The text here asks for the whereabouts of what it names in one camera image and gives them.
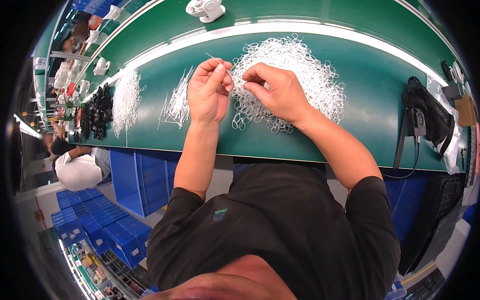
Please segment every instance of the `forearm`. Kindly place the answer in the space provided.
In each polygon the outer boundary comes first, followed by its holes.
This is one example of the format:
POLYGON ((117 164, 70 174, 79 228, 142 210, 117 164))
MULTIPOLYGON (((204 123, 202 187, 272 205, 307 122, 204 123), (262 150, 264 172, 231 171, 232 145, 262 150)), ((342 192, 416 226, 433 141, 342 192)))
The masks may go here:
POLYGON ((190 125, 183 153, 175 171, 173 186, 194 192, 203 200, 212 180, 218 127, 218 122, 190 125))
POLYGON ((317 145, 338 181, 351 190, 360 180, 382 174, 367 148, 352 134, 327 119, 316 109, 294 124, 317 145))
POLYGON ((68 155, 70 155, 70 159, 74 159, 82 154, 90 154, 90 153, 92 153, 92 147, 77 146, 75 149, 70 150, 68 152, 68 155))

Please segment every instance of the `hand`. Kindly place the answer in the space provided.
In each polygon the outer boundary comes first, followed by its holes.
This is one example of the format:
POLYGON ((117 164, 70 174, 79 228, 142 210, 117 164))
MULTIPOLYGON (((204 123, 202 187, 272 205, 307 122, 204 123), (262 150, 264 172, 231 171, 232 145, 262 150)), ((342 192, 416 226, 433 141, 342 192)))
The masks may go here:
POLYGON ((233 89, 232 78, 227 72, 231 68, 232 64, 222 59, 209 59, 198 65, 188 84, 192 123, 218 124, 223 120, 228 93, 233 89))
POLYGON ((294 126, 314 109, 292 71, 277 69, 259 62, 250 67, 243 87, 252 92, 276 117, 294 126))

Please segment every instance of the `pile of black parts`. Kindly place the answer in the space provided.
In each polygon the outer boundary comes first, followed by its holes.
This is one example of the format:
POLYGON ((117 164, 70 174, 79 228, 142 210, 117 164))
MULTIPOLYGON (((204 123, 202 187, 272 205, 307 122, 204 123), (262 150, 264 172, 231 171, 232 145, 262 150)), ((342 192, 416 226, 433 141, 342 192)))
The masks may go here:
POLYGON ((98 87, 93 99, 85 103, 82 108, 82 117, 80 119, 80 128, 82 137, 88 140, 90 132, 93 132, 93 138, 101 140, 105 137, 107 123, 112 119, 112 99, 110 96, 110 86, 105 84, 103 88, 98 87))

